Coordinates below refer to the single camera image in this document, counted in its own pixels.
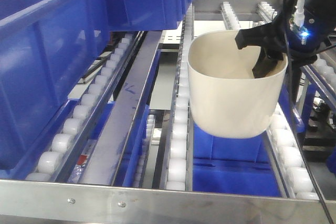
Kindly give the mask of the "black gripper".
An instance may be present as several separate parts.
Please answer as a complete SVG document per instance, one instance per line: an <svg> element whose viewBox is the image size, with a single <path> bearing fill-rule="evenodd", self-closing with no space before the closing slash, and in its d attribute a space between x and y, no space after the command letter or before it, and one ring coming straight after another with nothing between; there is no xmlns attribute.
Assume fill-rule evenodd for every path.
<svg viewBox="0 0 336 224"><path fill-rule="evenodd" d="M285 0L283 10L272 23L241 29L235 42L238 49L259 46L252 72L263 78L273 71L282 53L295 64L311 64L317 54L332 47L329 35L335 29L335 0Z"/></svg>

